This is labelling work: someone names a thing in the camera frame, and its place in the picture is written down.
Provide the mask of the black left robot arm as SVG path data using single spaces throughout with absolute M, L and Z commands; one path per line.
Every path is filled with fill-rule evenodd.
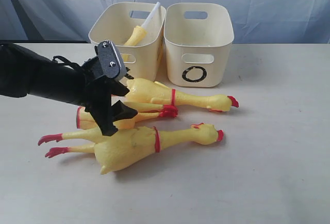
M 29 94 L 83 106 L 102 134 L 112 136 L 118 131 L 114 122 L 138 112 L 121 101 L 111 102 L 112 95 L 129 93 L 120 82 L 128 76 L 128 68 L 117 47 L 105 40 L 94 50 L 96 56 L 80 66 L 63 56 L 48 59 L 20 45 L 1 43 L 1 95 L 22 98 Z

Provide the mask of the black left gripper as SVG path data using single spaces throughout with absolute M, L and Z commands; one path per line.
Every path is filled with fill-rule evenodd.
M 84 88 L 85 110 L 91 114 L 101 133 L 112 136 L 117 127 L 134 127 L 138 111 L 117 101 L 111 105 L 111 96 L 124 97 L 129 89 L 113 78 L 101 76 L 89 81 Z

